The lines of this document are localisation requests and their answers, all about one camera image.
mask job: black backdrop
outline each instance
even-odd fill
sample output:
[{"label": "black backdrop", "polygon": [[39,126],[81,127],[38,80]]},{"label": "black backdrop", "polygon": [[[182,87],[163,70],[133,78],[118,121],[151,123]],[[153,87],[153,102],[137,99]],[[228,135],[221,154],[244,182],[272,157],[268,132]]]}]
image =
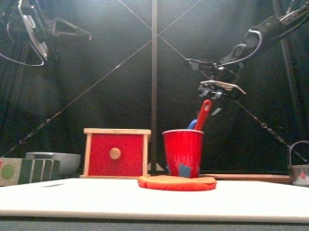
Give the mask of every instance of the black backdrop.
[{"label": "black backdrop", "polygon": [[[249,28],[276,13],[273,4],[280,3],[285,12],[291,1],[157,2],[157,14],[151,0],[52,2],[56,16],[89,31],[93,40],[66,44],[59,60],[50,60],[40,68],[0,60],[0,153],[7,153],[46,119],[62,112],[7,157],[23,157],[26,152],[83,155],[83,128],[151,129],[155,125],[153,154],[166,167],[162,132],[186,128],[204,102],[197,89],[206,77],[189,69],[185,58],[218,61],[242,42]],[[158,31],[155,52],[153,18]],[[305,24],[288,38],[296,94],[291,92],[280,42],[246,63],[236,79],[248,93],[242,104],[288,143],[308,135],[308,34]],[[2,44],[2,52],[11,57],[31,59],[26,45]],[[222,106],[204,128],[202,169],[287,172],[288,147],[233,102]]]}]

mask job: table surface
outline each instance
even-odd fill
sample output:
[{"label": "table surface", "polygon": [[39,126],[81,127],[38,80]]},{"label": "table surface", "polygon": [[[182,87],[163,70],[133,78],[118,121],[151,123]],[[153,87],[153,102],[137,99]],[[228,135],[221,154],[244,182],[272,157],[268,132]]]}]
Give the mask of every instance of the table surface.
[{"label": "table surface", "polygon": [[165,191],[137,180],[67,179],[0,188],[0,217],[309,223],[308,195],[307,187],[262,181]]}]

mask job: metal pole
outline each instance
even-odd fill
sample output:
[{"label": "metal pole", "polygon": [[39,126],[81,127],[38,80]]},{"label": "metal pole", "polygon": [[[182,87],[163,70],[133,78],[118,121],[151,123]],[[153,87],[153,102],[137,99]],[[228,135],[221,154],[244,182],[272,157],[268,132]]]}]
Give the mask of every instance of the metal pole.
[{"label": "metal pole", "polygon": [[153,0],[153,103],[151,103],[151,171],[157,171],[157,7]]},{"label": "metal pole", "polygon": [[[280,10],[280,4],[278,0],[273,0],[273,8],[276,17],[281,17],[283,13]],[[300,98],[299,98],[299,92],[296,87],[296,80],[295,80],[295,73],[292,68],[292,62],[291,62],[291,49],[288,44],[288,39],[284,38],[280,41],[281,44],[281,50],[283,50],[283,58],[285,62],[285,69],[287,69],[287,77],[289,82],[289,88],[291,88],[291,100],[292,100],[292,107],[293,112],[296,116],[296,123],[297,123],[297,131],[301,139],[305,139],[305,130],[304,130],[304,120],[303,120],[303,109],[300,105]]]}]

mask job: red plastic cup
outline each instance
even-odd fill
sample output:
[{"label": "red plastic cup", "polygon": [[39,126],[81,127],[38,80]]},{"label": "red plastic cup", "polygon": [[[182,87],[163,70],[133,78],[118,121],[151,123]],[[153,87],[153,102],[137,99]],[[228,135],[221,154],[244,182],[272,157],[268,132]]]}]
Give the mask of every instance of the red plastic cup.
[{"label": "red plastic cup", "polygon": [[200,176],[204,132],[192,129],[163,132],[167,169],[171,176]]}]

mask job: wire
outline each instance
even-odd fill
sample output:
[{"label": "wire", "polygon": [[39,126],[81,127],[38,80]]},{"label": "wire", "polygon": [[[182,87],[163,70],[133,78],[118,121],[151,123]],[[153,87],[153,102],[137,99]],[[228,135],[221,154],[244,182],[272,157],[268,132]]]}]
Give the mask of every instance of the wire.
[{"label": "wire", "polygon": [[18,61],[18,60],[12,60],[11,58],[8,58],[8,56],[6,56],[2,52],[0,52],[0,57],[4,58],[6,60],[19,64],[19,65],[23,65],[23,66],[28,66],[28,67],[42,67],[44,65],[44,61],[43,61],[43,57],[40,56],[39,52],[36,51],[36,49],[34,48],[34,45],[32,43],[30,42],[30,45],[42,61],[40,64],[30,64],[30,63],[26,63],[26,62],[22,62],[22,61]]},{"label": "wire", "polygon": [[257,53],[258,49],[261,48],[262,42],[264,42],[264,36],[258,31],[253,31],[252,29],[249,30],[249,32],[256,33],[258,35],[258,44],[257,44],[257,47],[256,47],[254,51],[246,57],[244,57],[242,59],[234,60],[234,61],[232,61],[229,63],[225,63],[225,64],[221,64],[221,65],[217,65],[218,68],[225,67],[225,66],[228,66],[230,64],[242,62],[244,60],[248,60]]}]

